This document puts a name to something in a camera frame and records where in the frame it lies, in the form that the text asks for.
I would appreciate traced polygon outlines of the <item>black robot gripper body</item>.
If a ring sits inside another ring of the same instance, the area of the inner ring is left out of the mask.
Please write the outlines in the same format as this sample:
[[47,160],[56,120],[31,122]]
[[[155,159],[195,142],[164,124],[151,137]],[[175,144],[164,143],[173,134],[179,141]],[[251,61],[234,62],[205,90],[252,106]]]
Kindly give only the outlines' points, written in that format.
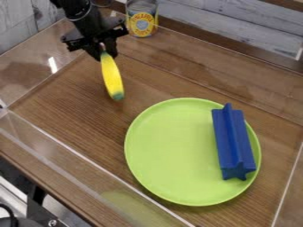
[[101,20],[73,21],[75,28],[61,37],[60,41],[69,51],[83,49],[88,43],[104,44],[107,38],[117,38],[128,34],[125,20],[117,17],[105,17]]

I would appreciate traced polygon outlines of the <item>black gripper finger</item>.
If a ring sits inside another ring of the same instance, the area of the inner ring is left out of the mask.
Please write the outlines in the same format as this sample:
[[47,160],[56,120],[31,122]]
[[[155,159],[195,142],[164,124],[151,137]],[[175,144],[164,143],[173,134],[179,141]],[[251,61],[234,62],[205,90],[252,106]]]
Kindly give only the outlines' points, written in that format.
[[104,51],[113,57],[116,58],[119,56],[117,52],[117,43],[115,38],[107,38],[104,40]]
[[100,61],[100,46],[97,43],[85,44],[83,50],[96,61]]

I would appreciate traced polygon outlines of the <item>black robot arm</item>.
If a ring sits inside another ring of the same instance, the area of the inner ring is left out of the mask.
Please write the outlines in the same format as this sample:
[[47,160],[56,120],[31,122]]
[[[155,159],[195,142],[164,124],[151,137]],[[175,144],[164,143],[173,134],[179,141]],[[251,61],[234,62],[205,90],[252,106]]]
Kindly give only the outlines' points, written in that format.
[[64,11],[68,21],[75,26],[60,37],[68,50],[84,50],[96,61],[100,61],[103,51],[116,58],[117,38],[129,33],[124,19],[104,17],[91,0],[49,0],[49,2]]

